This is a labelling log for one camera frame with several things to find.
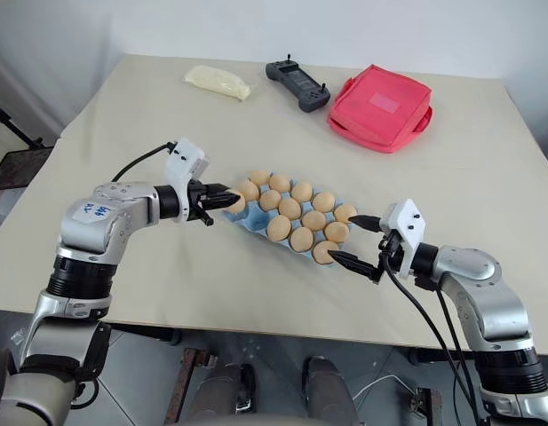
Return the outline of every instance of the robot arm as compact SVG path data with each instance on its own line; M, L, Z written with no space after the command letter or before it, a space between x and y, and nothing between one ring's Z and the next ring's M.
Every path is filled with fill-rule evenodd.
M204 152L181 139L165 165L168 185L110 182L68 208L20 371L0 377L0 425L64 423L83 383L94 383L104 366L110 326L99 319L107 315L112 278L131 235L165 218L212 225L206 210L239 199L224 185L198 180L207 165Z
M548 384L544 379L528 315L506 286L500 263L476 248L422 242L425 221L412 200L393 204L382 217L351 217L364 229L385 234L377 267L341 252L331 255L347 269L379 282L385 253L392 269L418 287L440 289L457 308L469 348L475 355L480 396L491 424L548 425Z

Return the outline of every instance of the white cable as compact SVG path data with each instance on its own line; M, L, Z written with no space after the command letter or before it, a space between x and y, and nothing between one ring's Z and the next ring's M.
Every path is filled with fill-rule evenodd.
M362 395L362 393L366 390L366 389L369 389L370 387L372 387L373 385L377 384L378 382L382 382L384 379L390 379L390 378L393 378L393 379L396 379L396 381L401 384L404 388L406 388L409 393L411 393L412 395L416 395L416 393L406 384L404 383L400 377L398 377L397 375L385 375L383 377L380 377L379 379L376 379L374 382L372 383L369 383L367 384L365 387L363 387L361 390L358 391L358 393L356 395L353 396L353 401L355 401L358 397L360 397L360 395Z

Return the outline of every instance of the white wall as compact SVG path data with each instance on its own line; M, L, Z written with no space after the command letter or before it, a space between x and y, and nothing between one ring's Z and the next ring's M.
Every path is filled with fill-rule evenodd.
M38 110L50 133L126 52L289 51L304 64L503 77L548 154L548 0L0 0L0 68L31 98L10 107Z

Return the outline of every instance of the red container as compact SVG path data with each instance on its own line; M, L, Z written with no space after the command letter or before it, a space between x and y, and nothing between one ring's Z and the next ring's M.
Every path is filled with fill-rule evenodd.
M381 153L393 153L432 119L432 90L404 75L371 65L349 79L327 122L339 135Z

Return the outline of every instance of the black cable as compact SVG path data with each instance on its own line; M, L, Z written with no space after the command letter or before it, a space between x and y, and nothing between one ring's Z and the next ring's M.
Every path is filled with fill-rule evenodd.
M445 352L445 356L447 357L449 366L451 367L451 370L453 371L453 374L455 375L455 378L457 379L457 382L459 383L459 387L461 388L461 391L465 395L465 399L467 399L467 402L469 403L470 406L473 406L471 397L469 396L469 392L467 392L467 389L465 388L465 384L463 383L463 380L461 379L461 375L459 375L459 372L457 371L455 367L455 362L451 358L451 354L449 353L448 346L445 344L443 337L441 337L440 331L437 329L432 319L430 318L428 313L425 311L424 306L422 306L417 301L417 299L404 286L402 286L402 284L394 276L392 268L390 267L389 257L390 255L386 253L382 254L382 264L384 266L384 270L386 271L386 273L388 274L388 276L390 277L390 280L392 280L394 285L402 292L403 295L405 295L412 302L412 304L416 307L419 313L424 317L425 322L433 331L433 334L435 335L438 342L440 343L440 346L443 349L443 352Z
M148 153L141 155L140 157L136 158L134 161L129 163L127 166L125 166L123 169L121 169L118 172L118 174L114 176L114 178L112 179L112 182L117 182L118 180L120 180L120 178L123 176L123 174L126 171L128 171L129 169L131 169L133 166L137 165L138 163L143 162L145 159L151 157L152 155L159 153L163 149L168 149L169 153L171 153L175 145L176 145L175 143L167 142L166 144L158 146L156 149L152 149Z
M459 370L460 365L461 363L457 362L457 370ZM453 376L453 390L451 394L453 397L453 411L455 412L455 420L457 421L457 426L461 426L461 419L459 418L459 412L457 411L457 399L455 397L456 384L457 380L455 380L455 376Z
M473 406L471 407L471 409L473 410L473 417L475 418L475 422L480 422L479 411L477 411L477 399L475 397L475 389L473 387L473 382L471 381L469 368L467 368L467 363L465 362L465 355L463 354L463 351L461 351L461 345L459 344L459 339L457 338L455 327L453 327L453 321L451 320L451 316L449 315L448 306L445 303L445 298L441 293L441 288L437 289L436 294L437 297L440 299L441 310L443 311L445 320L448 323L449 332L451 333L451 338L453 339L453 343L455 344L457 357L459 358L461 367L463 367L463 374L465 376L465 380L467 381L467 390L469 390L469 396L471 397L471 401L473 403Z
M83 408L86 408L89 406L92 402L96 400L99 394L99 384L98 379L93 379L92 384L94 385L94 393L92 394L91 398L88 399L86 402L83 402L82 404L71 404L70 409L71 410L82 410Z

